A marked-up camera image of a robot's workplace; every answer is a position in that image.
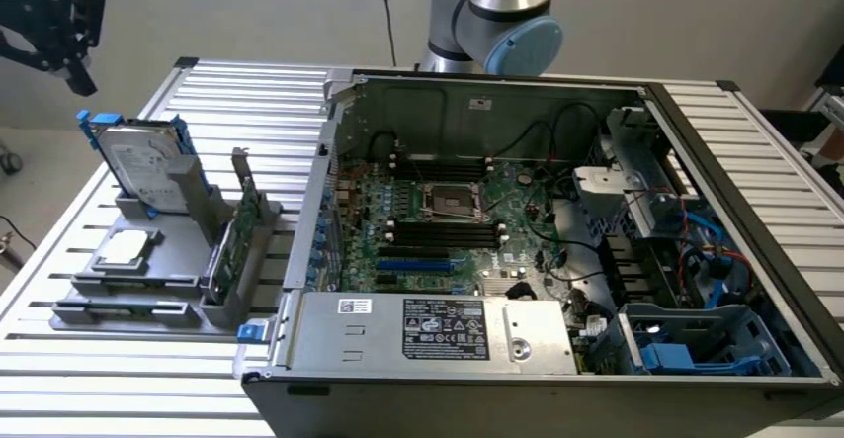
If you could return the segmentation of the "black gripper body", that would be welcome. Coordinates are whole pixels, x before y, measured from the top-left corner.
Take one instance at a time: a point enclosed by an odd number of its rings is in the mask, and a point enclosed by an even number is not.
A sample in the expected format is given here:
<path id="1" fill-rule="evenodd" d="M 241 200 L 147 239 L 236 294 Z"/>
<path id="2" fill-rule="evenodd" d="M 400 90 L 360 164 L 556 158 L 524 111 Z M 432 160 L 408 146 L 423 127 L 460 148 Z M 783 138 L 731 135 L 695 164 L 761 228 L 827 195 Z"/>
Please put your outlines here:
<path id="1" fill-rule="evenodd" d="M 1 28 L 32 48 L 73 47 L 71 0 L 1 0 Z"/>

